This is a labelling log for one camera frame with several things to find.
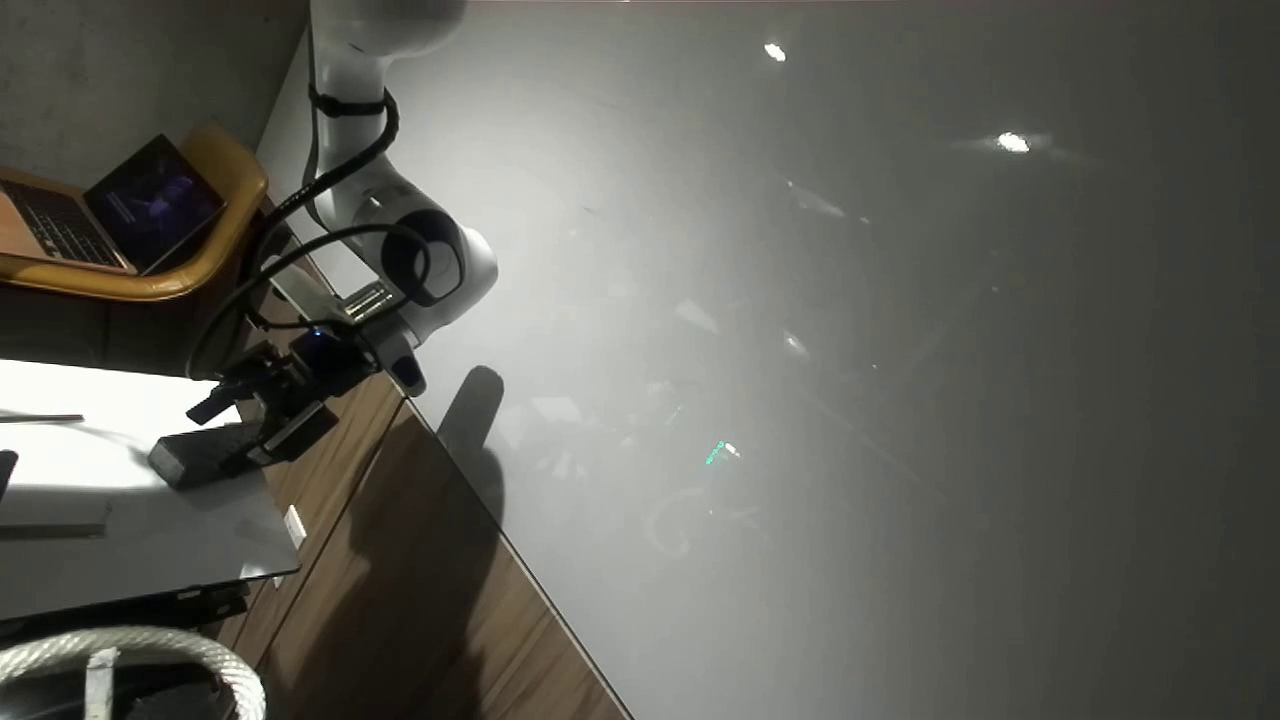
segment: wooden table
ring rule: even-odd
[[[388,379],[268,473],[308,524],[303,572],[224,624],[281,717],[623,717],[497,520]]]

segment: white cable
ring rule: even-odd
[[[89,657],[84,720],[112,720],[116,717],[116,659],[121,659],[121,647],[105,647],[105,652]]]
[[[65,637],[43,637],[33,642],[16,642],[0,652],[0,684],[13,684],[29,670],[65,668],[73,659],[89,659],[93,652],[121,647],[121,657],[181,657],[206,665],[217,679],[224,679],[235,696],[241,720],[263,720],[268,696],[258,670],[217,640],[174,632],[174,629],[84,629]]]

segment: gray wall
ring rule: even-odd
[[[0,162],[93,184],[153,133],[258,144],[303,0],[0,0]]]

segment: white wall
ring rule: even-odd
[[[475,479],[635,717],[1280,712],[1271,41],[475,9],[391,71],[400,168],[503,264],[424,411],[503,374]]]

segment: laptop screen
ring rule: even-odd
[[[93,184],[84,202],[140,273],[192,251],[220,217],[220,195],[168,134],[150,140],[112,174]]]

